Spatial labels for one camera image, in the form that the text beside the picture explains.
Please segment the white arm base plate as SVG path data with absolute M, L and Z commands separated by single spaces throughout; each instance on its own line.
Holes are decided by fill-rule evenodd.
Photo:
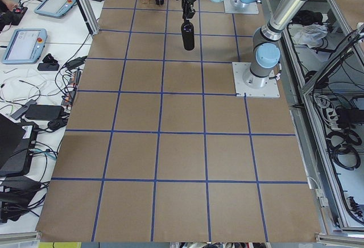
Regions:
M 257 0 L 243 3 L 240 0 L 224 0 L 224 9 L 227 14 L 258 15 Z
M 250 72 L 251 63 L 233 62 L 235 95 L 250 98 L 279 98 L 280 93 L 271 70 L 268 77 L 256 77 Z

